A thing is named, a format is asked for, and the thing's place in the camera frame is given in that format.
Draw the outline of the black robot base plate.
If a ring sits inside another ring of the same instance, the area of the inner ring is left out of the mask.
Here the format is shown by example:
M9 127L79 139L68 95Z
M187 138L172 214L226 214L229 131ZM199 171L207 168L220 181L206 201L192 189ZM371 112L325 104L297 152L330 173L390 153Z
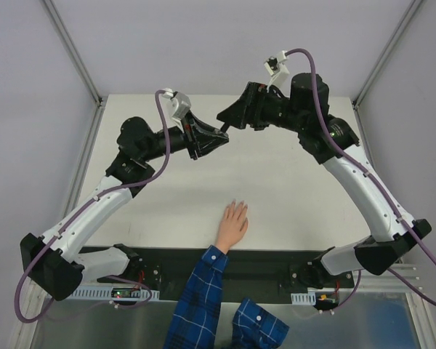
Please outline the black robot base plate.
M134 270L115 272L130 281L142 281L159 292L161 300L176 301L204 249L134 248ZM225 302L248 297L257 303L289 304L291 295L305 293L299 271L320 251L231 250L223 274Z

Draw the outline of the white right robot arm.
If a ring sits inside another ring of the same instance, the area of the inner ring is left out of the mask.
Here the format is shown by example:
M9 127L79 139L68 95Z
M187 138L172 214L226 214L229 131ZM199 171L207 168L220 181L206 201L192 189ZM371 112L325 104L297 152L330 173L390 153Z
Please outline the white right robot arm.
M277 87L249 82L217 115L224 128L260 131L273 125L296 132L302 148L338 180L366 221L369 236L331 247L298 270L299 283L316 289L354 270L380 276L432 230L384 187L353 129L329 113L328 96L328 85L319 75L299 73L291 80L288 97Z

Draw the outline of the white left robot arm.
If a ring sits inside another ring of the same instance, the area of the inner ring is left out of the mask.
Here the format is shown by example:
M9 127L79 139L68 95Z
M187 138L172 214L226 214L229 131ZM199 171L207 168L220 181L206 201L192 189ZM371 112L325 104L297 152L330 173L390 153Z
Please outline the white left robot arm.
M72 295L80 284L116 276L124 283L136 281L140 256L123 244L88 254L82 247L103 223L130 202L156 176L149 161L187 150L196 160L229 141L227 127L217 129L187 112L180 125L154 132L148 123L131 117L121 125L118 154L94 191L67 217L37 237L20 242L23 267L56 301Z

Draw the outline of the person's left hand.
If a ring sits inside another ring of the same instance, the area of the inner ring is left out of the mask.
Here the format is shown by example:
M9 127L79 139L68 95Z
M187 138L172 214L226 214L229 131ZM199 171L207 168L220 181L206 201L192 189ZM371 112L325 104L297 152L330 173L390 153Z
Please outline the person's left hand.
M227 254L245 236L249 226L247 211L248 205L244 201L239 204L233 201L226 206L214 243L223 254Z

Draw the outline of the blue plaid sleeve forearm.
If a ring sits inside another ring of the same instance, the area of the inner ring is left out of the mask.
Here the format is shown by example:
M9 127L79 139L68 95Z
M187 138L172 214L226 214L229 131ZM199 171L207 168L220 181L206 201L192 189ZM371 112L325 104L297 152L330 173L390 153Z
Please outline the blue plaid sleeve forearm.
M213 348L227 255L211 245L195 264L177 302L165 348Z

